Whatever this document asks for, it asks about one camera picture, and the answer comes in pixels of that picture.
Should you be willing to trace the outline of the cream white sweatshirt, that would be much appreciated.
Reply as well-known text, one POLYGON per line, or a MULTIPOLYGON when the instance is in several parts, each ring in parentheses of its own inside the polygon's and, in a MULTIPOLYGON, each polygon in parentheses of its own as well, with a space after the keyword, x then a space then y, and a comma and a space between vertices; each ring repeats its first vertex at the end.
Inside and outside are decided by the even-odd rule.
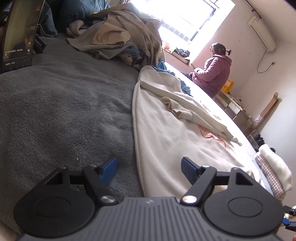
POLYGON ((177 77, 141 69, 132 98, 137 169, 146 197, 181 198, 190 183, 183 157, 219 171, 241 168, 267 186, 255 163, 256 152, 238 126, 201 89, 181 90, 177 77))

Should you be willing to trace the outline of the yellow box on shelf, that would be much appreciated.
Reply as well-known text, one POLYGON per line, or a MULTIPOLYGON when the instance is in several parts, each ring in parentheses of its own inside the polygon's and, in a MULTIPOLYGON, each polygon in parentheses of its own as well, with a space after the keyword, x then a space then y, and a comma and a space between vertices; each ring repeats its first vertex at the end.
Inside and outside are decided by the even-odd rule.
POLYGON ((224 93, 228 93, 230 92, 233 86, 234 86, 234 81, 228 78, 225 84, 222 86, 221 91, 224 93))

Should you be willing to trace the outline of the black tablet screen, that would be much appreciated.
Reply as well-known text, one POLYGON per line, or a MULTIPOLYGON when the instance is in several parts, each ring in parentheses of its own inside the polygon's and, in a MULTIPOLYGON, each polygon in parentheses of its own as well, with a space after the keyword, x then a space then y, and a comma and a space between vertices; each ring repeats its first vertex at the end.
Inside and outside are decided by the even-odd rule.
POLYGON ((44 1, 12 1, 1 49, 1 73, 32 65, 36 28, 44 1))

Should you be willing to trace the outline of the dark blue puffer jacket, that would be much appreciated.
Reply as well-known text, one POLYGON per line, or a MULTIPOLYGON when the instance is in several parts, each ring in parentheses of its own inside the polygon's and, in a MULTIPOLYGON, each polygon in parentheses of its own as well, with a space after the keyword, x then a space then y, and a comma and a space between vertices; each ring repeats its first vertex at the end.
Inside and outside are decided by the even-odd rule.
POLYGON ((56 37, 76 21, 86 21, 92 13, 109 8, 102 0, 64 0, 45 1, 37 25, 37 34, 44 37, 56 37))

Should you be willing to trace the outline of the tan beige trousers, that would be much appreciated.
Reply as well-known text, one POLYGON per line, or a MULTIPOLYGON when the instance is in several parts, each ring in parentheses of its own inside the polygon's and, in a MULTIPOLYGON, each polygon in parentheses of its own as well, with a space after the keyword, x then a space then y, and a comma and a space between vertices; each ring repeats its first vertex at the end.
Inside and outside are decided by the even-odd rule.
POLYGON ((118 57, 129 66, 142 68, 158 66, 165 61, 159 28, 162 23, 132 4, 119 4, 89 15, 101 20, 102 26, 95 33, 92 43, 109 47, 122 47, 118 57))

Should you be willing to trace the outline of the black bag on floor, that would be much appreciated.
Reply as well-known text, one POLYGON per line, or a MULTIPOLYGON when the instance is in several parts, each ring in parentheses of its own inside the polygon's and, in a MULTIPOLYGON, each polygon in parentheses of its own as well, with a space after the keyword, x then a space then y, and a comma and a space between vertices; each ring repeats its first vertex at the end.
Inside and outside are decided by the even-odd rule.
POLYGON ((257 134, 255 137, 253 137, 258 148, 265 144, 263 137, 260 134, 257 134))

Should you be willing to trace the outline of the grey fleece bed blanket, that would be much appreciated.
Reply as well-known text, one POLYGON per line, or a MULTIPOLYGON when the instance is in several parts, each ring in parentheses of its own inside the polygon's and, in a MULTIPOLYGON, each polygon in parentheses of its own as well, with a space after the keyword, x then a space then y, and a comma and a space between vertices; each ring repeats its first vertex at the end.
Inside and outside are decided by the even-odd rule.
POLYGON ((138 71, 96 59, 60 35, 30 67, 1 75, 1 221, 17 231, 15 204, 60 166, 79 170, 116 157, 116 197, 142 196, 132 94, 138 71))

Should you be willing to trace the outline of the dark clothes on windowsill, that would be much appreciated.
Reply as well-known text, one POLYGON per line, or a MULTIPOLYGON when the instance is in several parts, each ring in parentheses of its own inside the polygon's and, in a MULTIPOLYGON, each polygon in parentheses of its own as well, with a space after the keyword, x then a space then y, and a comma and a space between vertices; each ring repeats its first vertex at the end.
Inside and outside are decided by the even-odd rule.
POLYGON ((190 56, 190 51, 188 50, 176 48, 174 52, 180 55, 182 58, 188 58, 190 56))

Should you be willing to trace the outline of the folded pink checked cloth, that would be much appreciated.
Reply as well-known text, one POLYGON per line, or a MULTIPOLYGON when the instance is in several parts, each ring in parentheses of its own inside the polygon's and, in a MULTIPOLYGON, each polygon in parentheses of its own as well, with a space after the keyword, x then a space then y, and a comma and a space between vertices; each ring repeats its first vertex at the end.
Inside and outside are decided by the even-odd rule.
POLYGON ((278 176, 274 172, 273 168, 270 166, 270 164, 268 163, 266 158, 264 156, 262 156, 262 154, 260 154, 259 152, 257 153, 257 155, 255 157, 255 161, 257 162, 262 173, 265 175, 265 178, 271 188, 271 192, 272 192, 273 196, 277 200, 283 201, 285 198, 286 192, 285 192, 278 176))

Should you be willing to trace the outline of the grey sweatshirt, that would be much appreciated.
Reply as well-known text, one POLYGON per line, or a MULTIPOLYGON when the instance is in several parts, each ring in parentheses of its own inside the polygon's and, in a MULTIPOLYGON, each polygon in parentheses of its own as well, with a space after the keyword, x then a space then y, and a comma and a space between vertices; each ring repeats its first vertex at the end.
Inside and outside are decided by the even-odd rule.
POLYGON ((76 20, 66 29, 68 35, 76 35, 75 38, 68 38, 67 42, 80 52, 93 53, 97 58, 108 60, 118 56, 129 66, 144 55, 130 40, 130 33, 123 28, 106 21, 80 30, 82 26, 84 22, 76 20))

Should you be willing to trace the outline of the white wall air conditioner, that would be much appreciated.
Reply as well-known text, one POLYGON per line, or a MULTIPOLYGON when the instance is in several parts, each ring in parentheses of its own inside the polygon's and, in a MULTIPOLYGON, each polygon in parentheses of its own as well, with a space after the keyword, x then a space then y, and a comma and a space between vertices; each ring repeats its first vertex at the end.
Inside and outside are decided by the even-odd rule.
POLYGON ((248 25, 254 30, 255 34, 259 37, 267 52, 272 52, 276 48, 276 43, 263 20, 257 16, 252 16, 248 20, 248 25))

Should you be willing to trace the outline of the folded white fluffy garment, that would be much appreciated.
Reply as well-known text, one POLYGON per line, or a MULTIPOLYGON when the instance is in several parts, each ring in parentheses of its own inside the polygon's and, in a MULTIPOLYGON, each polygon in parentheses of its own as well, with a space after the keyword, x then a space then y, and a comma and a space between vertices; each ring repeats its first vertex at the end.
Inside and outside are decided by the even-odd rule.
POLYGON ((285 192, 292 191, 293 189, 293 179, 292 172, 288 168, 285 161, 278 156, 275 152, 271 150, 268 144, 263 144, 259 147, 260 154, 266 159, 274 173, 280 180, 285 192))

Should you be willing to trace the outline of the white shelf cabinet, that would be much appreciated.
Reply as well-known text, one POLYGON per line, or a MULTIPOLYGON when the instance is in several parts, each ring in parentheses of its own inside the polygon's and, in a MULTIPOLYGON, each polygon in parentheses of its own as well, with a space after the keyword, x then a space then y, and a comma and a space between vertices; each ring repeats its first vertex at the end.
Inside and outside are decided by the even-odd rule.
POLYGON ((233 96, 223 91, 219 91, 213 99, 225 111, 231 120, 234 121, 246 137, 249 135, 255 137, 260 134, 255 128, 254 119, 233 96))

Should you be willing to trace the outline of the person in pink jacket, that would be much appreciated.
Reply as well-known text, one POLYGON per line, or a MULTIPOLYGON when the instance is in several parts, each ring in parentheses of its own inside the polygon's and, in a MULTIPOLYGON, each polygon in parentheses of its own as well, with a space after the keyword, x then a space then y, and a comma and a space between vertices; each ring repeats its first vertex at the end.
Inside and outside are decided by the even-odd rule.
POLYGON ((211 57, 207 59, 203 69, 195 68, 189 73, 189 78, 200 87, 210 98, 215 97, 226 83, 232 60, 231 50, 220 43, 210 46, 211 57))

